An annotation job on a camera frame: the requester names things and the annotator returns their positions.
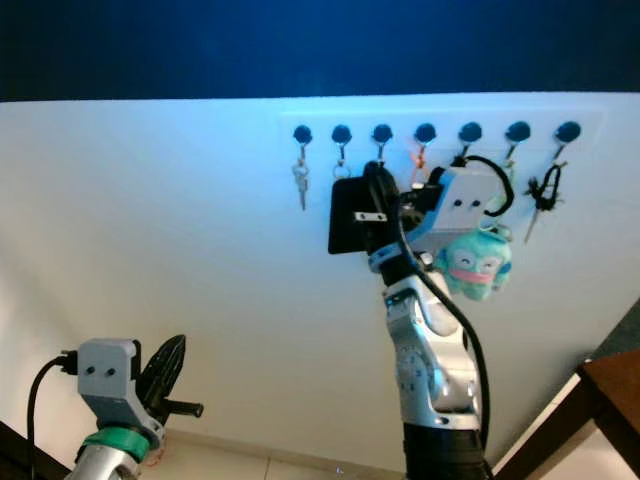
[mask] plush keychain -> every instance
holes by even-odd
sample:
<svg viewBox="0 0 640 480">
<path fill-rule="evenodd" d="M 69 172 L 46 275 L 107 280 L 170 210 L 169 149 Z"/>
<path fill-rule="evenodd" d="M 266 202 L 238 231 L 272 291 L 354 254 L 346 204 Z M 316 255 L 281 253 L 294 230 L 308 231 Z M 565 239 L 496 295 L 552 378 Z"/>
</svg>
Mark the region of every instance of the plush keychain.
<svg viewBox="0 0 640 480">
<path fill-rule="evenodd" d="M 506 227 L 475 230 L 440 250 L 434 266 L 444 273 L 452 294 L 462 292 L 472 300 L 485 300 L 509 278 L 510 240 Z"/>
</svg>

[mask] green plush toy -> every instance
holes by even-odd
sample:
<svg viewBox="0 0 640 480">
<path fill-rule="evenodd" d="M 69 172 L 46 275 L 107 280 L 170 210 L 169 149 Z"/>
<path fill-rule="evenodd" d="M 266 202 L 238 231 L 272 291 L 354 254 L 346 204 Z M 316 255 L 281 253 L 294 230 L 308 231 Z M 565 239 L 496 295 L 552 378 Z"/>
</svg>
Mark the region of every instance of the green plush toy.
<svg viewBox="0 0 640 480">
<path fill-rule="evenodd" d="M 443 272 L 449 291 L 484 300 L 504 285 L 511 271 L 510 237 L 506 227 L 475 230 L 440 250 L 434 266 Z"/>
</svg>

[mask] dark blue wall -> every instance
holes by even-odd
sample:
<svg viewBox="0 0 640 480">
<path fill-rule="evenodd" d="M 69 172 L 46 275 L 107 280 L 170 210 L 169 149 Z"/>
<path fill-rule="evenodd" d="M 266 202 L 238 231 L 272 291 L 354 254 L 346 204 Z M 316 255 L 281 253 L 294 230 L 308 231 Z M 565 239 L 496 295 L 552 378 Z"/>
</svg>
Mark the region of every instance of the dark blue wall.
<svg viewBox="0 0 640 480">
<path fill-rule="evenodd" d="M 0 0 L 0 98 L 640 91 L 640 2 Z"/>
</svg>

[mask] white wall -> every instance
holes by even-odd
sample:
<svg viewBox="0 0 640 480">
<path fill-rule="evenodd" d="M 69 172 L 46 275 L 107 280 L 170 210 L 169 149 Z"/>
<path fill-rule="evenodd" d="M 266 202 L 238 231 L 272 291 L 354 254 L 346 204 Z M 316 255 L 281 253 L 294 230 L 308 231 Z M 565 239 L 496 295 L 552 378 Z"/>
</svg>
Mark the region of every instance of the white wall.
<svg viewBox="0 0 640 480">
<path fill-rule="evenodd" d="M 567 149 L 566 203 L 526 247 L 531 204 L 519 198 L 508 288 L 460 301 L 488 359 L 495 459 L 640 293 L 637 95 L 4 104 L 0 240 L 83 337 L 135 336 L 148 356 L 187 334 L 175 396 L 206 412 L 173 427 L 401 469 L 381 281 L 362 255 L 326 253 L 335 156 L 310 157 L 310 208 L 299 211 L 279 114 L 512 107 L 590 107 L 604 121 L 591 149 Z M 401 147 L 392 169 L 408 168 Z M 517 192 L 549 162 L 549 151 L 521 155 Z"/>
<path fill-rule="evenodd" d="M 0 420 L 26 438 L 27 398 L 40 368 L 75 349 L 78 339 L 45 289 L 0 250 Z M 36 443 L 72 466 L 95 417 L 76 394 L 75 378 L 49 371 L 36 401 Z"/>
</svg>

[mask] green ring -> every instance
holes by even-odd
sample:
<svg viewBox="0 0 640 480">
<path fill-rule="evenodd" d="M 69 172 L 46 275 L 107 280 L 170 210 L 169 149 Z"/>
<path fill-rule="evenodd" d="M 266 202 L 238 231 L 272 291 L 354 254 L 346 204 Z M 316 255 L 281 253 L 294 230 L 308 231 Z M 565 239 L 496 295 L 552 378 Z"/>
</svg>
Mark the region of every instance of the green ring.
<svg viewBox="0 0 640 480">
<path fill-rule="evenodd" d="M 133 430 L 122 427 L 106 427 L 85 438 L 83 446 L 106 445 L 131 455 L 137 462 L 145 457 L 151 443 L 147 438 Z"/>
</svg>

